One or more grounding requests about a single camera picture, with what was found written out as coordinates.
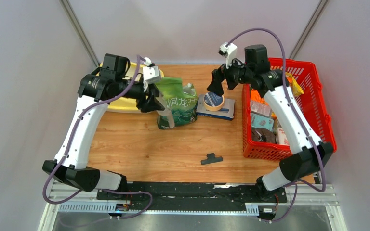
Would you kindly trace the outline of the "green cat litter bag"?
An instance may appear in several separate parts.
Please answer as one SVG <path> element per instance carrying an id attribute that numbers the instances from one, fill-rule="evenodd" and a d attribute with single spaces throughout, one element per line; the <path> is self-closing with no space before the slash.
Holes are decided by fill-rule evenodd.
<path id="1" fill-rule="evenodd" d="M 175 127 L 191 124 L 197 120 L 198 96 L 192 83 L 183 84 L 178 77 L 163 77 L 156 86 L 162 94 L 165 109 L 170 109 Z"/>

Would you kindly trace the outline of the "black bag clip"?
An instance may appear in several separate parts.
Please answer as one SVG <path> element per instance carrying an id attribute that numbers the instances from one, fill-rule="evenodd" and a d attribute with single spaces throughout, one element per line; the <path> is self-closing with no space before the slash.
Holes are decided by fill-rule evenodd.
<path id="1" fill-rule="evenodd" d="M 206 159 L 201 160 L 201 165 L 213 164 L 222 161 L 223 158 L 221 156 L 215 156 L 215 153 L 209 153 L 206 155 Z"/>

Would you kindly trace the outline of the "clear plastic scoop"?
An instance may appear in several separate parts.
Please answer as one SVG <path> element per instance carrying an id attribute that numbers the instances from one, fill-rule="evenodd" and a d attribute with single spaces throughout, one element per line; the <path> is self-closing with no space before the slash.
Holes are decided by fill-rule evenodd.
<path id="1" fill-rule="evenodd" d="M 159 129 L 170 129 L 175 127 L 175 121 L 170 109 L 165 109 L 163 111 L 157 112 L 157 124 Z"/>

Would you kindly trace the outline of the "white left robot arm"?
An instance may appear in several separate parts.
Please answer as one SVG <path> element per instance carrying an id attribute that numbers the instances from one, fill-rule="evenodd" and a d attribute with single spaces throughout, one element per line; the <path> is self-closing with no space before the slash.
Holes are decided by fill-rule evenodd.
<path id="1" fill-rule="evenodd" d="M 158 66 L 149 58 L 138 56 L 131 77 L 130 67 L 128 58 L 107 53 L 102 65 L 81 79 L 74 119 L 65 140 L 54 159 L 46 160 L 42 166 L 51 179 L 85 192 L 107 189 L 117 200 L 126 197 L 125 177 L 89 167 L 88 154 L 98 124 L 111 102 L 134 99 L 142 113 L 165 109 L 156 86 L 162 79 Z"/>

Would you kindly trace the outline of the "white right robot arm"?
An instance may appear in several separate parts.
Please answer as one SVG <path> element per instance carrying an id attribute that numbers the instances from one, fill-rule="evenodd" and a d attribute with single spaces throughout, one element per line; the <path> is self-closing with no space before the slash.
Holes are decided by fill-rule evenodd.
<path id="1" fill-rule="evenodd" d="M 307 122 L 294 99 L 285 70 L 271 69 L 266 47 L 261 44 L 246 47 L 244 63 L 236 58 L 237 50 L 233 43 L 220 46 L 218 52 L 226 60 L 213 70 L 207 90 L 222 96 L 224 80 L 229 90 L 237 84 L 249 84 L 269 104 L 284 129 L 292 155 L 280 160 L 271 173 L 260 177 L 260 185 L 255 188 L 256 197 L 266 202 L 275 195 L 275 190 L 307 175 L 323 172 L 334 148 L 330 142 L 323 142 Z"/>

